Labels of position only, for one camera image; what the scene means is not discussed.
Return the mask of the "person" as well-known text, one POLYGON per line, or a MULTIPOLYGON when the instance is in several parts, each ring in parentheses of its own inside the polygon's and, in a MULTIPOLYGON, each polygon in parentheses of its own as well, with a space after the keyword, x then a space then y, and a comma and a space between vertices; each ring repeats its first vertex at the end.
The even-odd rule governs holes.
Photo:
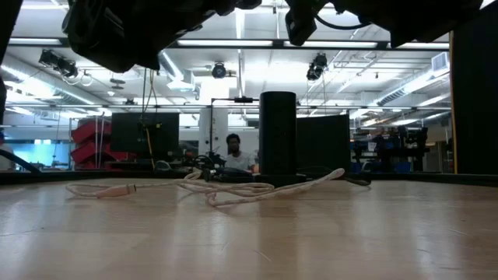
POLYGON ((247 152, 240 149, 240 137, 237 134, 229 134, 226 137, 228 155, 226 157, 225 167, 254 172, 256 166, 255 158, 247 152))

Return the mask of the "black monitor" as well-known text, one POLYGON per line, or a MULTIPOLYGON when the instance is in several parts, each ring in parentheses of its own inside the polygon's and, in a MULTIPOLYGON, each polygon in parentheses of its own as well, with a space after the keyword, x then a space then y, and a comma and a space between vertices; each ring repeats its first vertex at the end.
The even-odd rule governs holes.
POLYGON ((179 149, 179 113, 115 113, 110 148, 141 159, 165 159, 179 149))

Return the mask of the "red storage bin rack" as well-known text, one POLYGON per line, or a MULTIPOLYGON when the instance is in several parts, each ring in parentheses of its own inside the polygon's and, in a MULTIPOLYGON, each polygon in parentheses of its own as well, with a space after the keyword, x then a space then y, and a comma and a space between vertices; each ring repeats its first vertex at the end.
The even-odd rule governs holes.
POLYGON ((107 170, 112 162, 130 159, 127 152, 110 148, 111 122, 106 119, 84 119, 71 131, 75 148, 70 155, 75 170, 107 170))

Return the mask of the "thin black stand frame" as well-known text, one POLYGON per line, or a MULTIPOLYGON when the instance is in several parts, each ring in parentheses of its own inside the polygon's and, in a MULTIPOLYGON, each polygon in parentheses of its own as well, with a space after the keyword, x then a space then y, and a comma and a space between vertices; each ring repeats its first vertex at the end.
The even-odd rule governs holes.
POLYGON ((213 154, 213 104, 216 101, 233 101, 234 103, 254 103, 258 101, 258 98, 252 98, 247 96, 230 97, 230 98, 212 98, 209 109, 209 154, 213 154))

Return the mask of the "white air vent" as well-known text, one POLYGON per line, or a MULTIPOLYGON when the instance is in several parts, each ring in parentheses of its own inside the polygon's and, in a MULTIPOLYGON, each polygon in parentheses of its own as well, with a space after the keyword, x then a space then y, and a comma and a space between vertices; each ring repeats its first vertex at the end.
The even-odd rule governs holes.
POLYGON ((439 78, 446 75, 450 67, 450 57, 448 52, 442 52, 431 58, 431 68, 434 78, 439 78))

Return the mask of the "black beam with light strips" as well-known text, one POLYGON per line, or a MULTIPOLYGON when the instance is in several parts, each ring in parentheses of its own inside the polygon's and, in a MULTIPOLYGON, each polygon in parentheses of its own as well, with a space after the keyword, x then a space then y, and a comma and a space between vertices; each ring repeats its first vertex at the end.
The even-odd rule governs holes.
MULTIPOLYGON (((13 37, 9 47, 70 47, 65 37, 13 37)), ((392 47, 388 41, 365 40, 309 40, 302 46, 295 46, 289 40, 271 39, 183 39, 167 46, 170 49, 306 49, 330 51, 449 51, 450 43, 418 43, 409 42, 392 47)))

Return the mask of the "black partition panel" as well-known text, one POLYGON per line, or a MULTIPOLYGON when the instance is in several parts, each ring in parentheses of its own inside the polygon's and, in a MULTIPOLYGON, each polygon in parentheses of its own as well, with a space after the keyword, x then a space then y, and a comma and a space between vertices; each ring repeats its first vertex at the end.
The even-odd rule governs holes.
POLYGON ((349 117, 335 115, 296 120, 297 170, 310 176, 351 167, 349 117))

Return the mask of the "black aluminium table frame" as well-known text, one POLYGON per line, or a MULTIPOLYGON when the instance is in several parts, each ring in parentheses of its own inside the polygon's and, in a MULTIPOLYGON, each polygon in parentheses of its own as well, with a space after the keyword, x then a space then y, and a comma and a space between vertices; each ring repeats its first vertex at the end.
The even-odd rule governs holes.
MULTIPOLYGON (((181 171, 141 172, 141 171, 58 171, 38 173, 0 173, 0 186, 15 184, 35 184, 42 182, 92 180, 109 178, 132 179, 183 179, 187 175, 181 171)), ((474 186, 498 187, 498 175, 472 175, 449 173, 346 173, 339 179, 378 181, 402 180, 421 181, 441 184, 464 184, 474 186)))

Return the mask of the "black power strip tower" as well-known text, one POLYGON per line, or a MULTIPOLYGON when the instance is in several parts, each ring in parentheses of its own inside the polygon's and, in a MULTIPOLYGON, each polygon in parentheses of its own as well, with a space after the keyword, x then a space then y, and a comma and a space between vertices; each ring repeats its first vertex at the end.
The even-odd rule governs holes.
POLYGON ((259 183, 283 187, 306 180, 297 173, 295 93, 268 91, 260 95, 258 164, 259 183))

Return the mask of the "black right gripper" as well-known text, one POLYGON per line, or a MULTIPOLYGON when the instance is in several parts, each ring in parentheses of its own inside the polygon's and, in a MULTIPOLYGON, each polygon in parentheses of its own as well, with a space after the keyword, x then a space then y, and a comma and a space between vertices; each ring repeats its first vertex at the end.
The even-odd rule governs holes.
POLYGON ((316 22, 334 30, 358 30, 388 14, 391 0, 286 0, 286 29, 289 42, 302 46, 317 29, 316 22), (324 20, 319 12, 332 4, 337 14, 350 12, 357 16, 356 25, 340 26, 324 20))

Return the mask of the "black mounted lamp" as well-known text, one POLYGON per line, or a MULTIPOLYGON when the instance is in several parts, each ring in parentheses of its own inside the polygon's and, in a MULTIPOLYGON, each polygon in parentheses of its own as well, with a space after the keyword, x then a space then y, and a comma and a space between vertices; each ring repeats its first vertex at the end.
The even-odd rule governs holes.
POLYGON ((63 58, 52 50, 43 49, 38 62, 47 68, 52 68, 65 78, 75 78, 79 74, 74 61, 63 58))
POLYGON ((309 69, 307 71, 307 80, 316 81, 318 80, 323 72, 328 67, 328 59, 326 54, 318 53, 313 61, 309 64, 309 69))

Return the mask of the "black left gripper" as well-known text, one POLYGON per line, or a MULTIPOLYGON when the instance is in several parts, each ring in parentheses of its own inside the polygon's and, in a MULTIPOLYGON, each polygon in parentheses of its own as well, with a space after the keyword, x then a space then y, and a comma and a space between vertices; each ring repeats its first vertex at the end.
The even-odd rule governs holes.
POLYGON ((161 49, 169 47, 186 33, 202 28, 213 17, 227 16, 235 9, 254 9, 261 0, 161 0, 161 18, 165 20, 161 30, 161 49))

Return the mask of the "black robot workstation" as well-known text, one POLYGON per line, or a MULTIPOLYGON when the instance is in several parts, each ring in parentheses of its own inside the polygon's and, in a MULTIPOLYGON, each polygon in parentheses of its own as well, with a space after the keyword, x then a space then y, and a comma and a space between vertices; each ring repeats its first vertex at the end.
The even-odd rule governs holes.
POLYGON ((353 173, 420 173, 427 147, 428 128, 406 126, 357 130, 350 141, 353 173))

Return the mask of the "black curtain with yellow edge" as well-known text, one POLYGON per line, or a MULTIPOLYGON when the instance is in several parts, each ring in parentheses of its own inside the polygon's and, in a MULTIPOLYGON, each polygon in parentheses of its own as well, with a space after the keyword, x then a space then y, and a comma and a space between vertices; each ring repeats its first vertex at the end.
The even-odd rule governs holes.
POLYGON ((451 38, 455 168, 498 175, 498 0, 451 38))

